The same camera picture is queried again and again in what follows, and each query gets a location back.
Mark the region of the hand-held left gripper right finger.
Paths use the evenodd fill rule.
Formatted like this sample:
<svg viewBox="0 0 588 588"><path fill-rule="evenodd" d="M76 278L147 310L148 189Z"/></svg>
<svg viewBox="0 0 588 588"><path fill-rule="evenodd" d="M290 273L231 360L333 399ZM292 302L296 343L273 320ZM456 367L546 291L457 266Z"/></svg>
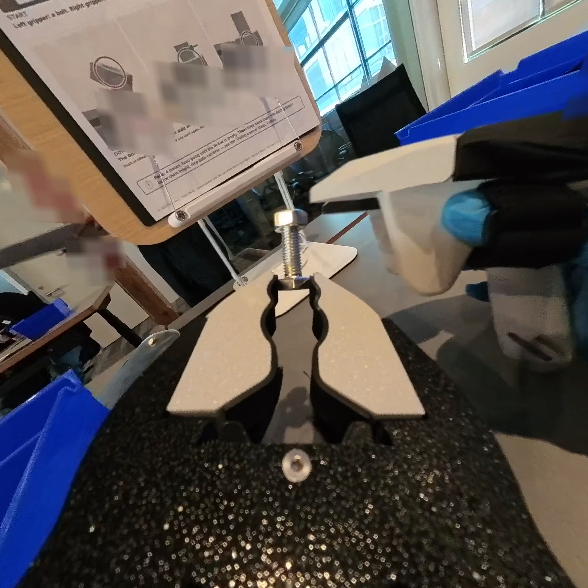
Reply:
<svg viewBox="0 0 588 588"><path fill-rule="evenodd" d="M425 409L379 315L322 274L310 279L315 414L337 403L364 420L419 419Z"/></svg>

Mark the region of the blue plastic bin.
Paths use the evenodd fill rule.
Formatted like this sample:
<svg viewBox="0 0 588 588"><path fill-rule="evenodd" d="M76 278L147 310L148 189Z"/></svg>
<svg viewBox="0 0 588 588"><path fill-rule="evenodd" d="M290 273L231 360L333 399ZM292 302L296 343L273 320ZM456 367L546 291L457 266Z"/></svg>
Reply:
<svg viewBox="0 0 588 588"><path fill-rule="evenodd" d="M68 371L1 419L1 587L15 587L48 540L108 415Z"/></svg>
<svg viewBox="0 0 588 588"><path fill-rule="evenodd" d="M401 145L482 126L587 108L587 32L496 72L396 132Z"/></svg>

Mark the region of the silver hex nut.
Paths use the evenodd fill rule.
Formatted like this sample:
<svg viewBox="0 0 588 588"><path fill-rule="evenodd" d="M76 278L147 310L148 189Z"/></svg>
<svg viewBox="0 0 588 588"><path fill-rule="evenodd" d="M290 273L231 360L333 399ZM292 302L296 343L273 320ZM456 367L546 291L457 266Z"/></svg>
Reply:
<svg viewBox="0 0 588 588"><path fill-rule="evenodd" d="M273 226L277 232L286 227L305 227L307 224L307 213L302 209L282 209L273 215Z"/></svg>

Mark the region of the silver hex bolt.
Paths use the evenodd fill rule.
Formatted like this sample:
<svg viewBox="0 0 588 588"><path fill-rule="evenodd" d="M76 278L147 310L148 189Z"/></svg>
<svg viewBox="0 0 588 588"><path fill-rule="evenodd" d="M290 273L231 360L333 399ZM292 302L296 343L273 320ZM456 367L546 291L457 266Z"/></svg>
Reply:
<svg viewBox="0 0 588 588"><path fill-rule="evenodd" d="M279 279L281 290L295 291L307 287L309 276L304 275L303 254L307 240L300 226L290 225L281 228L282 265L284 276Z"/></svg>

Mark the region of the person's right hand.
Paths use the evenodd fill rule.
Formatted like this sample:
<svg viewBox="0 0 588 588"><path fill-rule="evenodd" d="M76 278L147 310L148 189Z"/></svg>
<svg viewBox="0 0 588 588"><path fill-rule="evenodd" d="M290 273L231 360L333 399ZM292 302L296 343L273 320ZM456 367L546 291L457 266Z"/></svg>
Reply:
<svg viewBox="0 0 588 588"><path fill-rule="evenodd" d="M499 346L537 370L587 360L587 198L566 185L483 183L452 196L442 226L484 270Z"/></svg>

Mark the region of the black mesh office chair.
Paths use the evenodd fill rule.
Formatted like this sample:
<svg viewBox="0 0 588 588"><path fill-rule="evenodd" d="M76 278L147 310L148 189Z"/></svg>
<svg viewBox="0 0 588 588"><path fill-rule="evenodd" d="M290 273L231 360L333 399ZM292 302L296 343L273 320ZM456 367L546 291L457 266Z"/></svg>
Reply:
<svg viewBox="0 0 588 588"><path fill-rule="evenodd" d="M399 147L396 133L426 114L404 64L335 111L357 158Z"/></svg>

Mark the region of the cluster of grey office chairs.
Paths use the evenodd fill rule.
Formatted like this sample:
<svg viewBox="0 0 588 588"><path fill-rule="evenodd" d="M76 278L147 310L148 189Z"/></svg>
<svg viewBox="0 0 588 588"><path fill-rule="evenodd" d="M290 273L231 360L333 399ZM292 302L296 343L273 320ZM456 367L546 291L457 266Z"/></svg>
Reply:
<svg viewBox="0 0 588 588"><path fill-rule="evenodd" d="M349 147L337 132L323 128L316 147L283 172L287 186L297 195L309 191L346 162Z"/></svg>

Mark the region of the grey metal clamp lever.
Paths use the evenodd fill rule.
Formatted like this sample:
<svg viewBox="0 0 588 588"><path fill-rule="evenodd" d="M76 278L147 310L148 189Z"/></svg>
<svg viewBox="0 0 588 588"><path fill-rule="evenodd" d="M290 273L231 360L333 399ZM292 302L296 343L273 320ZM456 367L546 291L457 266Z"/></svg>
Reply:
<svg viewBox="0 0 588 588"><path fill-rule="evenodd" d="M150 334L127 357L115 364L104 386L92 393L106 409L112 410L136 380L180 337L175 329Z"/></svg>

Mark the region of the window with white blind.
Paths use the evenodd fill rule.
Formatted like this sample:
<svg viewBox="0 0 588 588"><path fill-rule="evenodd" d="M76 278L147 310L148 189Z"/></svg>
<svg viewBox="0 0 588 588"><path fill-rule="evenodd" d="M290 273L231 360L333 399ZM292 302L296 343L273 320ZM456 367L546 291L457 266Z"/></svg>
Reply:
<svg viewBox="0 0 588 588"><path fill-rule="evenodd" d="M587 1L459 1L464 62Z"/></svg>

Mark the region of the dark framed window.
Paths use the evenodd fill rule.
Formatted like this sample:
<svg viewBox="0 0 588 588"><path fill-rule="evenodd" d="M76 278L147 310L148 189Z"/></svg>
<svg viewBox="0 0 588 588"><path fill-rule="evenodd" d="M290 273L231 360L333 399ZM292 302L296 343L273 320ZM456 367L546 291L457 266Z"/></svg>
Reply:
<svg viewBox="0 0 588 588"><path fill-rule="evenodd" d="M398 65L384 1L274 1L321 115Z"/></svg>

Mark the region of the wooden side table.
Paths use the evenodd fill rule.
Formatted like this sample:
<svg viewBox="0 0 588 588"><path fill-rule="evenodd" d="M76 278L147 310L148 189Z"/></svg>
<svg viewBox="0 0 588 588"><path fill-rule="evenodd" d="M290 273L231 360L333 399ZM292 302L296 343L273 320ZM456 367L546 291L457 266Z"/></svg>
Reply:
<svg viewBox="0 0 588 588"><path fill-rule="evenodd" d="M112 287L108 286L103 290L99 290L98 294L85 298L77 305L71 315L43 334L39 339L29 341L10 355L2 357L1 374L71 330L78 323L88 320L94 314L99 314L124 340L137 348L143 340L107 308L111 302L111 289Z"/></svg>

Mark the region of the printed instruction sheet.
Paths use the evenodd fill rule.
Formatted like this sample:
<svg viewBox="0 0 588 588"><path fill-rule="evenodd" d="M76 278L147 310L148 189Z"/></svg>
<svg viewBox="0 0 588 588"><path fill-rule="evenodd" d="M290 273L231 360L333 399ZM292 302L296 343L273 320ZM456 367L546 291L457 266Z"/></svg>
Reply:
<svg viewBox="0 0 588 588"><path fill-rule="evenodd" d="M266 1L1 1L1 32L156 222L318 127Z"/></svg>

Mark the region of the small blue bin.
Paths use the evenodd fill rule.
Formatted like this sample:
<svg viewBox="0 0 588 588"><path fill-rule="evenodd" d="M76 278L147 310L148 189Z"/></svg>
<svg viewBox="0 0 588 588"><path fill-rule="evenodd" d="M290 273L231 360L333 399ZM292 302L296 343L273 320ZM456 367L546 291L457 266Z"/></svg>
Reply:
<svg viewBox="0 0 588 588"><path fill-rule="evenodd" d="M28 318L13 324L9 328L9 333L35 341L63 322L73 312L66 302L58 298Z"/></svg>

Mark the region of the black backing board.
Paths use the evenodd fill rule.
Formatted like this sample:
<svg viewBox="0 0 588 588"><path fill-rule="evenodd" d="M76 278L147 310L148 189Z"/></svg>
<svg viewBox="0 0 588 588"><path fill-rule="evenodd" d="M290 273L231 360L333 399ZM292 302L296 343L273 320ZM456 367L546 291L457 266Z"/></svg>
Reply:
<svg viewBox="0 0 588 588"><path fill-rule="evenodd" d="M156 220L145 206L139 202L139 199L122 179L113 164L99 151L93 139L74 119L71 112L42 80L34 67L4 32L1 32L1 52L22 75L32 92L48 107L61 127L77 144L77 147L89 158L97 173L109 184L117 197L125 202L126 206L143 226L154 226Z"/></svg>

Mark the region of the brown wooden post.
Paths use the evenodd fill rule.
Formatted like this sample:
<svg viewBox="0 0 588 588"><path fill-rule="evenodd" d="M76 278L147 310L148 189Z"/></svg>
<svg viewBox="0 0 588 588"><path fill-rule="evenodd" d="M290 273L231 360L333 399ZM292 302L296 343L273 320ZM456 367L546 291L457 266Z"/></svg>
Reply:
<svg viewBox="0 0 588 588"><path fill-rule="evenodd" d="M114 270L115 282L156 324L169 326L180 314L132 262Z"/></svg>

